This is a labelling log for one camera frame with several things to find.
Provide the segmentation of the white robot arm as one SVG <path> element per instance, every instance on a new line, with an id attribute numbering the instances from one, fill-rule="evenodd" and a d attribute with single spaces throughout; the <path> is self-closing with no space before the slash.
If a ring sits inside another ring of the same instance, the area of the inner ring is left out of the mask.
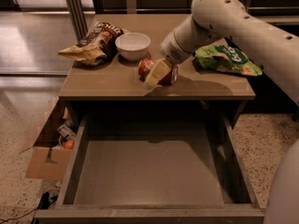
<path id="1" fill-rule="evenodd" d="M 164 39 L 164 59 L 151 68 L 145 86 L 155 87 L 174 65 L 221 37 L 245 51 L 299 103 L 299 37 L 250 16 L 237 0 L 192 0 L 192 14 Z M 299 142 L 278 165 L 263 224 L 299 224 Z"/>

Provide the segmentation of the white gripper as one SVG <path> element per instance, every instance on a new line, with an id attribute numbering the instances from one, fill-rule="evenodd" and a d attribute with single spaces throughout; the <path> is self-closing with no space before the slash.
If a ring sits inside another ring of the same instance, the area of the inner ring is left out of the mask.
<path id="1" fill-rule="evenodd" d="M 165 59 L 142 61 L 143 67 L 149 70 L 144 81 L 144 87 L 153 89 L 160 80 L 173 69 L 173 64 L 185 62 L 192 56 L 192 37 L 189 32 L 182 30 L 171 31 L 161 43 L 161 54 Z"/>

